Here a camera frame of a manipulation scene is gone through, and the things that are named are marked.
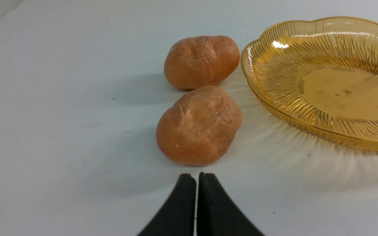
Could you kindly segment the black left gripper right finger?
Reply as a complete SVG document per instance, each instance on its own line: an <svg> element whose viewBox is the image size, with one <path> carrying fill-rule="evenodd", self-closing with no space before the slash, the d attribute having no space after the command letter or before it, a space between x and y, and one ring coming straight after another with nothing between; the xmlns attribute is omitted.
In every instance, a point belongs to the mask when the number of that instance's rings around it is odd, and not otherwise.
<svg viewBox="0 0 378 236"><path fill-rule="evenodd" d="M263 236L228 196L215 174L200 173L198 236Z"/></svg>

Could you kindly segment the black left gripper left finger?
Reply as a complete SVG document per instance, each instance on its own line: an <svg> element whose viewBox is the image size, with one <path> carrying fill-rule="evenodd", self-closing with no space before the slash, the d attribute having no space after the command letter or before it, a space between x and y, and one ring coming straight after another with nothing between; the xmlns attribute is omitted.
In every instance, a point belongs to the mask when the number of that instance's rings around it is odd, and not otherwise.
<svg viewBox="0 0 378 236"><path fill-rule="evenodd" d="M192 236L196 190L195 179L190 174L181 174L165 203L138 235Z"/></svg>

